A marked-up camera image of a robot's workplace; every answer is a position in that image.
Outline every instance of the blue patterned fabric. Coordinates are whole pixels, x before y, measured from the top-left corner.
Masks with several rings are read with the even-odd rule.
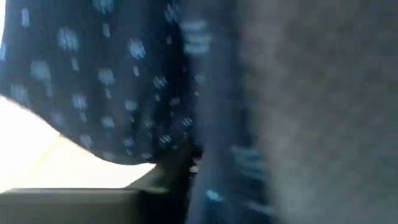
[[[96,156],[203,150],[187,222],[267,223],[235,1],[8,1],[0,93]]]

